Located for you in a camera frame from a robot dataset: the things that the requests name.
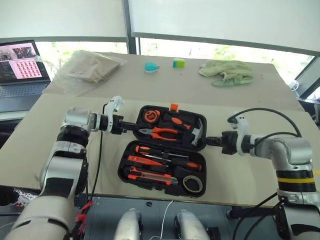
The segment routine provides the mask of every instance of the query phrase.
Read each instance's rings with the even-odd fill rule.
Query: window
[[[140,39],[141,54],[148,56],[179,57],[190,59],[238,60],[273,64],[289,85],[314,56],[205,42],[189,42],[152,38]]]
[[[39,41],[36,42],[41,58],[52,80],[59,69],[76,50],[87,50],[99,53],[127,54],[125,42],[94,41]]]
[[[318,87],[313,93],[310,94],[306,99],[320,100],[320,87]]]

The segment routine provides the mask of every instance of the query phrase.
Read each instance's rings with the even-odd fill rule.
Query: floor
[[[112,240],[122,214],[131,208],[139,210],[142,214],[143,239],[149,240],[152,236],[159,236],[164,212],[169,203],[168,201],[111,197],[95,197],[94,202],[95,204],[87,217],[85,240]],[[205,228],[218,227],[222,240],[232,239],[232,234],[238,220],[226,218],[226,211],[231,209],[230,206],[187,202],[173,202],[169,206],[164,221],[162,239],[176,239],[174,218],[182,209],[194,213]],[[20,211],[20,207],[11,205],[0,207],[1,213]],[[5,224],[13,223],[16,219],[16,216],[0,217],[0,239],[4,239],[12,227],[12,224]],[[239,228],[236,239],[243,239],[247,230],[257,219],[257,217],[253,217],[244,220]],[[249,239],[280,240],[281,238],[277,235],[275,221],[270,216],[258,225]]]

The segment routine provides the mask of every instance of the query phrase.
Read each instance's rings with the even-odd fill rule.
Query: pliers
[[[171,133],[171,134],[178,134],[179,131],[171,128],[160,128],[160,127],[154,127],[152,129],[150,128],[143,128],[139,129],[139,132],[146,135],[151,135],[151,138],[153,139],[162,139],[166,141],[177,141],[176,138],[167,138],[160,136],[160,133]]]

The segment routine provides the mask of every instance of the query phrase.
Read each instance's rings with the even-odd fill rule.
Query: yellow stripe
[[[308,184],[314,183],[314,178],[281,178],[278,177],[278,182],[289,183],[289,184]]]
[[[313,169],[313,175],[320,175],[320,168]]]

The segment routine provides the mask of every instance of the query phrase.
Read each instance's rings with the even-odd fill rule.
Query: plastic bag
[[[105,83],[108,76],[127,63],[118,57],[77,50],[57,71],[53,82],[67,95],[81,95]]]

